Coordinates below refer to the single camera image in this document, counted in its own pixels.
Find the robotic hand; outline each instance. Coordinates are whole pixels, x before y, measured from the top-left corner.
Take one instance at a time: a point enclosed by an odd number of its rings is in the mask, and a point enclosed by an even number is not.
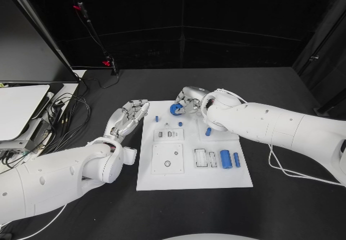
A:
[[[201,110],[204,121],[218,131],[287,148],[315,159],[346,186],[346,121],[310,116],[244,99],[232,92],[188,86],[170,107],[181,115]]]
[[[137,150],[121,146],[150,108],[130,101],[108,120],[104,137],[84,147],[38,157],[0,174],[0,224],[44,214],[117,179]]]

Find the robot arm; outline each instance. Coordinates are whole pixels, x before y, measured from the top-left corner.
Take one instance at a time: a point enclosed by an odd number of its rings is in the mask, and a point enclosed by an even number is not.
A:
[[[84,147],[38,157],[0,174],[0,224],[44,214],[113,183],[137,150],[121,146],[147,114],[147,100],[130,101],[108,120],[104,137]]]
[[[279,107],[240,101],[224,89],[202,96],[204,121],[218,131],[287,148],[313,158],[346,185],[346,121],[306,115]]]

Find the black floor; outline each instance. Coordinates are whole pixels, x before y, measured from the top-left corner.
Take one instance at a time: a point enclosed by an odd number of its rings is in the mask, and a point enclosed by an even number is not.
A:
[[[88,71],[108,85],[116,80],[108,70]],[[219,69],[126,70],[120,83],[100,89],[87,82],[87,101],[93,117],[85,131],[71,142],[81,147],[100,137],[113,112],[127,101],[173,100],[185,86],[209,91],[225,88],[248,102],[274,105],[313,114],[318,102],[289,67]],[[80,107],[84,121],[85,109]],[[143,124],[123,145],[142,147]],[[186,234],[225,233],[264,240],[346,239],[345,187],[286,176],[269,165],[269,147],[241,138],[253,188],[136,191],[139,158],[124,165],[117,181],[94,189],[68,204],[48,229],[32,240],[162,240]],[[287,149],[276,148],[287,169],[333,180],[319,163]],[[58,210],[19,220],[8,231],[15,239],[35,233],[57,216]]]

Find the blue object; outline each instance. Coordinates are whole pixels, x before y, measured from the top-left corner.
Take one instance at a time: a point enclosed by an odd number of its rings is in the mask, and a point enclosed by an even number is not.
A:
[[[241,162],[240,162],[238,152],[235,152],[232,155],[234,155],[235,166],[240,168]]]
[[[182,113],[176,113],[176,110],[178,110],[178,109],[182,109],[182,108],[183,108],[183,105],[182,105],[181,103],[178,103],[178,104],[173,104],[173,105],[170,106],[169,111],[170,111],[170,113],[172,113],[175,116],[179,116],[179,115],[182,115]]]
[[[211,136],[211,133],[212,133],[212,129],[211,129],[211,127],[207,129],[207,133],[205,133],[205,135],[207,136]]]
[[[228,150],[222,150],[219,152],[219,154],[221,154],[222,168],[224,169],[231,169],[234,166],[232,166],[230,151]]]

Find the white board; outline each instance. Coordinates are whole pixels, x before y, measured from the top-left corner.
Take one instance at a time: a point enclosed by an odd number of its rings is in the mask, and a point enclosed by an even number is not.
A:
[[[0,141],[10,141],[21,136],[48,90],[49,85],[0,88]]]
[[[247,188],[253,187],[251,175],[245,162],[240,136],[231,132],[224,132],[225,138],[217,135],[218,140],[201,140],[205,137],[202,129],[204,122],[196,114],[173,116],[170,105],[175,101],[152,101],[147,116],[145,117],[142,148],[139,161],[137,191],[173,190],[173,189],[217,189],[217,188]],[[155,131],[166,128],[183,129],[183,140],[155,141]],[[183,148],[183,173],[182,174],[153,174],[153,146],[158,144],[182,144]],[[195,149],[205,149],[207,159],[209,152],[215,153],[217,167],[196,167]],[[230,150],[234,167],[222,168],[221,150]],[[235,166],[234,153],[238,153],[241,167]]]

